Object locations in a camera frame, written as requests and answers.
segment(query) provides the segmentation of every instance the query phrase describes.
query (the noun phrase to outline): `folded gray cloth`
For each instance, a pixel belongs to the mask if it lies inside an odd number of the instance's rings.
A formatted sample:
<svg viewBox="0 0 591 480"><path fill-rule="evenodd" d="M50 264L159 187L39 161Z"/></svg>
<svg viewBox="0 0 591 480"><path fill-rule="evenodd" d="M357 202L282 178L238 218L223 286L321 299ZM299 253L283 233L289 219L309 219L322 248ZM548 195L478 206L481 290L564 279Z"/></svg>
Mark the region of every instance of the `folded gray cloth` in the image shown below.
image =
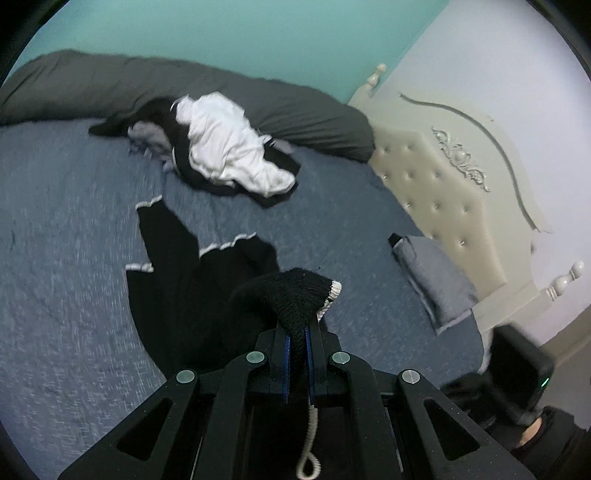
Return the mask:
<svg viewBox="0 0 591 480"><path fill-rule="evenodd" d="M127 129L130 142L141 150L149 150L153 157L166 162L172 159L173 148L159 125L136 122Z"/></svg>
<svg viewBox="0 0 591 480"><path fill-rule="evenodd" d="M424 236L393 235L390 243L438 335L470 316L478 303L476 287L438 242Z"/></svg>

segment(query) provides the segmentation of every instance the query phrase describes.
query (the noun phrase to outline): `white trim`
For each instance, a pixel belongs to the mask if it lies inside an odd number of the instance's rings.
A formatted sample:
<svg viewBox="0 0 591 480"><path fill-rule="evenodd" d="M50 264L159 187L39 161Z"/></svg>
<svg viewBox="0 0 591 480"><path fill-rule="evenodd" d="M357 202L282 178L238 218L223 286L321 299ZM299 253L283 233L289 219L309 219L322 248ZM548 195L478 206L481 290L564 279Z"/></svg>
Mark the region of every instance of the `white trim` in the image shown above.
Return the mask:
<svg viewBox="0 0 591 480"><path fill-rule="evenodd" d="M128 271L128 270L152 273L154 271L154 267L152 266L151 263L144 263L144 264L129 263L125 266L125 271Z"/></svg>
<svg viewBox="0 0 591 480"><path fill-rule="evenodd" d="M318 310L318 312L316 312L318 321L322 319L322 317L326 313L326 310L328 310L332 303L336 300L336 297L340 295L341 288L342 285L340 284L340 282L337 282L336 280L332 281L328 298L324 302L323 307L320 310Z"/></svg>
<svg viewBox="0 0 591 480"><path fill-rule="evenodd" d="M251 233L250 235L247 235L246 233L240 233L231 242L227 242L227 243L222 244L222 245L220 245L220 244L211 244L208 247L199 249L199 256L202 257L207 252L210 252L211 250L215 250L216 248L217 249L220 249L220 250L224 250L225 248L233 247L234 245L236 245L236 242L238 242L239 240L250 240L254 236L256 236L256 232Z"/></svg>
<svg viewBox="0 0 591 480"><path fill-rule="evenodd" d="M159 202L160 200L162 200L162 195L158 195L157 197L154 197L149 202L138 202L135 204L135 209L137 210L138 208L141 208L141 207L151 207L154 203Z"/></svg>
<svg viewBox="0 0 591 480"><path fill-rule="evenodd" d="M320 462L312 453L316 430L318 430L318 409L314 405L310 405L310 399L308 398L308 430L306 432L306 441L304 442L300 459L295 466L295 475L300 480L314 480L320 475ZM308 460L312 464L311 475L304 473L304 467Z"/></svg>

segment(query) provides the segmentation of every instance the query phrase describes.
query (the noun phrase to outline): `cream headboard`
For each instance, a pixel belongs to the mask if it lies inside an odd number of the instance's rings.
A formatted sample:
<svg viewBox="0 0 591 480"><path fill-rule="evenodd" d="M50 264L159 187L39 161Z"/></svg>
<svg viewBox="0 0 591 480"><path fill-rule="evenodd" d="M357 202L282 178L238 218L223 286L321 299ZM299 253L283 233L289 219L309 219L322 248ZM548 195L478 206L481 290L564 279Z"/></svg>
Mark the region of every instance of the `cream headboard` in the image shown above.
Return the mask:
<svg viewBox="0 0 591 480"><path fill-rule="evenodd" d="M374 124L369 161L421 231L438 241L484 299L506 283L486 221L483 194L441 161L417 132Z"/></svg>
<svg viewBox="0 0 591 480"><path fill-rule="evenodd" d="M383 71L378 66L349 102L374 129L370 165L421 231L439 240L472 280L480 330L526 322L556 298L554 284L566 286L565 278L580 276L582 263L538 290L530 266L532 233L550 227L517 149L492 118L456 99L374 92Z"/></svg>

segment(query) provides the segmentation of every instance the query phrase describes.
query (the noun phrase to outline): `black cloth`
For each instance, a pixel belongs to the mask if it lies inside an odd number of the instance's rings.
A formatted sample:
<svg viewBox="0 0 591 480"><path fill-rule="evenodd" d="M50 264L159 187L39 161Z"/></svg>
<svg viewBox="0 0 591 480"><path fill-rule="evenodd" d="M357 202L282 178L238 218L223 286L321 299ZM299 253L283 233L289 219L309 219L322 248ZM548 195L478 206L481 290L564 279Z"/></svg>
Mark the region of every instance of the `black cloth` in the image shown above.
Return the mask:
<svg viewBox="0 0 591 480"><path fill-rule="evenodd" d="M565 471L567 464L574 461L575 457L591 458L591 451L581 450L584 448L582 440L586 432L575 425L570 413L559 408L545 407L541 418L542 426L536 435L511 453L538 480L569 480L565 473L558 473Z"/></svg>
<svg viewBox="0 0 591 480"><path fill-rule="evenodd" d="M236 183L235 186L215 185L205 178L197 170L194 170L189 161L189 127L181 125L176 120L176 104L170 98L157 98L142 105L133 115L113 116L105 122L93 125L88 129L92 135L99 137L125 137L129 127L137 122L150 122L159 125L170 144L173 146L173 159L176 172L181 179L195 190L204 190L218 196L234 196L244 193L253 198L263 208L269 208L277 203L283 202L293 194L298 184L282 194L265 197ZM287 170L294 176L300 171L300 165L286 153L283 153L272 146L272 141L264 145L264 158L274 163L282 170Z"/></svg>
<svg viewBox="0 0 591 480"><path fill-rule="evenodd" d="M167 378L223 368L278 322L291 337L292 378L303 373L303 329L331 301L332 280L300 268L279 272L275 249L257 236L200 257L197 239L161 200L138 216L153 271L127 271L129 305Z"/></svg>

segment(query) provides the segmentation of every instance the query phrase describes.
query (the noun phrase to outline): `black device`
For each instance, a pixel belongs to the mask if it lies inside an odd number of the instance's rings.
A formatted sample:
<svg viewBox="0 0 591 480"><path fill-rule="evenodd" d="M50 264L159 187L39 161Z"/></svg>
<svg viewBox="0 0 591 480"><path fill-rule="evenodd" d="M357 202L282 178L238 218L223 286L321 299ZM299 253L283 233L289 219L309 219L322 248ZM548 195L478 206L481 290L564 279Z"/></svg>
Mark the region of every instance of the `black device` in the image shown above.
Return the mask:
<svg viewBox="0 0 591 480"><path fill-rule="evenodd" d="M534 478L418 372L374 370L316 322L306 344L310 402L342 408L352 479ZM278 325L223 370L179 372L59 480L249 478L257 413L290 399L289 351Z"/></svg>
<svg viewBox="0 0 591 480"><path fill-rule="evenodd" d="M507 401L533 411L554 372L554 361L512 325L502 325L493 331L487 372Z"/></svg>

